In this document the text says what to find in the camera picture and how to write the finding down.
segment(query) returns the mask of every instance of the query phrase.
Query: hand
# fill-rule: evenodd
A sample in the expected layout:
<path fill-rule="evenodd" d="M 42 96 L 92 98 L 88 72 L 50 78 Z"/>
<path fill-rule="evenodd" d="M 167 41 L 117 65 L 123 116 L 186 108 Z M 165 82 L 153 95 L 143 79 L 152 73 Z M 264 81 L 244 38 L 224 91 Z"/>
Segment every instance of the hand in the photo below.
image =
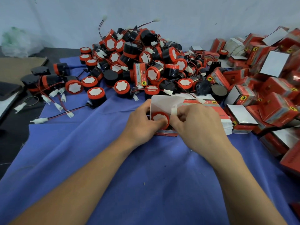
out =
<path fill-rule="evenodd" d="M 120 138 L 132 143 L 133 148 L 146 143 L 157 130 L 168 124 L 167 119 L 157 121 L 148 119 L 146 113 L 150 110 L 150 104 L 151 99 L 148 99 L 130 114 L 126 127 L 120 135 Z"/>
<path fill-rule="evenodd" d="M 219 114 L 201 104 L 181 106 L 170 124 L 185 144 L 209 163 L 231 152 L 238 152 L 227 138 Z"/>

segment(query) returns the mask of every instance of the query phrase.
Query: person's left hand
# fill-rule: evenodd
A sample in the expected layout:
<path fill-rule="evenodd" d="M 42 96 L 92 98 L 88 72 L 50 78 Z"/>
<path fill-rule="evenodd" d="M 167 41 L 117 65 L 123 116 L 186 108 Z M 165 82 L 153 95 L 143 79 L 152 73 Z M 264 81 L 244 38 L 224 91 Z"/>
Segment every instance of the person's left hand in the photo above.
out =
<path fill-rule="evenodd" d="M 119 139 L 133 144 L 133 148 L 146 143 L 157 130 L 168 124 L 166 118 L 157 121 L 148 119 L 146 113 L 150 110 L 150 104 L 151 99 L 148 99 L 130 114 L 126 127 L 119 137 Z"/>

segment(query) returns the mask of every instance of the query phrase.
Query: person's right arm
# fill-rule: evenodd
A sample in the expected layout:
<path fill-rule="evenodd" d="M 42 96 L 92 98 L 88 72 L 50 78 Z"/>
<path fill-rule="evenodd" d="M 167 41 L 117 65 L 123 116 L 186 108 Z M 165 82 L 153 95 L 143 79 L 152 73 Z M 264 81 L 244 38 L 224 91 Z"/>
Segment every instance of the person's right arm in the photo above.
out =
<path fill-rule="evenodd" d="M 214 168 L 232 225 L 286 224 L 230 143 L 213 108 L 181 106 L 177 116 L 171 115 L 170 124 L 185 144 Z"/>

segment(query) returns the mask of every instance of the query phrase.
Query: person's right hand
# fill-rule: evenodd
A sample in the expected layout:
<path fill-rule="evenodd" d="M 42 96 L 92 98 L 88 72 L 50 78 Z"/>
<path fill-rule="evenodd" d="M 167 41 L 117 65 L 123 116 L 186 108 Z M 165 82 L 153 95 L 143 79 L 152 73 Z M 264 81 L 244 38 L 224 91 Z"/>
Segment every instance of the person's right hand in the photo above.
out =
<path fill-rule="evenodd" d="M 236 154 L 238 151 L 227 138 L 219 114 L 202 104 L 181 106 L 177 116 L 171 115 L 170 124 L 185 144 L 202 155 L 209 163 L 216 157 Z"/>

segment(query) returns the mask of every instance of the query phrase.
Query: person's left arm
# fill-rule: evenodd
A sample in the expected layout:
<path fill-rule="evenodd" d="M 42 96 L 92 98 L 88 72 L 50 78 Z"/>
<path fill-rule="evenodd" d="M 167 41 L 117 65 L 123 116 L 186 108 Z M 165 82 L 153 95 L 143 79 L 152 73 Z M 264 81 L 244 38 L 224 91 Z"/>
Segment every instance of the person's left arm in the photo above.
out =
<path fill-rule="evenodd" d="M 117 140 L 11 224 L 85 224 L 127 156 L 167 124 L 164 119 L 148 120 L 150 103 L 147 100 L 130 114 Z"/>

